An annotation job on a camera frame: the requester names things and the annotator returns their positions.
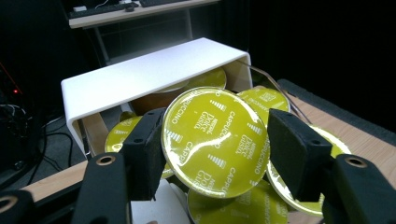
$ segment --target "wooden table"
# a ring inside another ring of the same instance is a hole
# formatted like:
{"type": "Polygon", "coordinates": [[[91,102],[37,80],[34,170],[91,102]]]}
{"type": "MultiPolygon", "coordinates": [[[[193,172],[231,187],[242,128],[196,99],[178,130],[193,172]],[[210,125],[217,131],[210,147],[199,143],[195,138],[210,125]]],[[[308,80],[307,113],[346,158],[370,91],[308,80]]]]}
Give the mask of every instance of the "wooden table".
{"type": "MultiPolygon", "coordinates": [[[[379,140],[298,98],[290,96],[290,99],[307,115],[313,124],[340,138],[353,154],[373,162],[389,183],[394,188],[396,187],[395,146],[379,140]]],[[[41,200],[82,180],[86,165],[87,162],[84,161],[23,189],[29,190],[35,201],[41,200]]],[[[289,223],[318,224],[320,220],[320,217],[311,217],[301,212],[290,212],[289,223]]]]}

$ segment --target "black wall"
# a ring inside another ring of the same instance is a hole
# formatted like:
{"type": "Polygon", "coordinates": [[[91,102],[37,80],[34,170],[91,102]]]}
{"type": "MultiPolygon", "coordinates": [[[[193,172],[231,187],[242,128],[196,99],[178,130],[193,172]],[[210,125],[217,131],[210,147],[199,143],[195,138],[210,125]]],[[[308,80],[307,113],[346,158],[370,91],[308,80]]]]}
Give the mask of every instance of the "black wall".
{"type": "Polygon", "coordinates": [[[84,34],[70,29],[59,0],[3,0],[0,22],[0,62],[24,97],[63,113],[61,81],[95,67],[84,34]]]}
{"type": "Polygon", "coordinates": [[[252,1],[254,65],[396,132],[396,8],[377,1],[252,1]]]}

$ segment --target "table surface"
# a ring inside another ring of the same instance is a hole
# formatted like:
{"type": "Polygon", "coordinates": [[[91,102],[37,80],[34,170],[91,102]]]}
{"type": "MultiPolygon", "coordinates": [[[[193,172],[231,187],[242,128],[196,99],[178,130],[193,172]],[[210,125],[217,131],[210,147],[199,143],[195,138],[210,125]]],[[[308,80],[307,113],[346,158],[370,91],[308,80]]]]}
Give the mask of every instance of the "table surface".
{"type": "MultiPolygon", "coordinates": [[[[389,183],[396,187],[396,147],[350,124],[321,111],[290,95],[290,99],[303,111],[313,124],[332,133],[344,142],[349,150],[373,162],[389,183]]],[[[82,180],[87,162],[84,161],[56,175],[49,176],[23,189],[29,190],[38,201],[82,180]]],[[[290,212],[289,223],[319,223],[320,217],[301,212],[290,212]]]]}
{"type": "Polygon", "coordinates": [[[99,25],[106,25],[113,22],[127,21],[137,19],[145,16],[152,16],[159,13],[165,13],[175,10],[187,9],[192,7],[202,7],[209,4],[214,4],[219,0],[188,0],[155,7],[136,7],[133,12],[126,12],[125,10],[113,11],[92,15],[87,17],[75,18],[69,20],[70,28],[91,28],[99,25]]]}

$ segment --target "white shelf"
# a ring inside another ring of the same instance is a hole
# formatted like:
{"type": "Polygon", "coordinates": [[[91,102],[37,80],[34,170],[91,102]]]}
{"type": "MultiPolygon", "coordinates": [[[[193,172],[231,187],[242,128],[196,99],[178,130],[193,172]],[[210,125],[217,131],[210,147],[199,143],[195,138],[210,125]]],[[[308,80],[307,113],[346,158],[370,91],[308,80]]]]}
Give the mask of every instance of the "white shelf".
{"type": "Polygon", "coordinates": [[[61,85],[67,127],[84,153],[78,127],[82,119],[92,152],[97,155],[105,152],[108,135],[101,111],[221,66],[227,74],[228,90],[250,89],[250,71],[244,63],[250,64],[248,53],[200,38],[64,79],[61,85]]]}

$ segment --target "dark background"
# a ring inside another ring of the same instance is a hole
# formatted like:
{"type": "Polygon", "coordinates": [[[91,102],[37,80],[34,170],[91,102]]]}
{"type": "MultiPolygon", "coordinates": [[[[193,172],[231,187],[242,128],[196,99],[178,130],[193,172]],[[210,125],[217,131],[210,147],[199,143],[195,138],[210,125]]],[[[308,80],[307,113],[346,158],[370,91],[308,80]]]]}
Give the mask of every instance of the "dark background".
{"type": "MultiPolygon", "coordinates": [[[[77,5],[65,0],[0,3],[0,62],[29,106],[45,108],[53,117],[64,112],[61,81],[103,66],[92,32],[68,26],[66,13],[77,5]]],[[[275,79],[288,79],[393,132],[395,17],[394,6],[376,1],[224,0],[191,11],[194,38],[248,51],[252,64],[275,79]]]]}

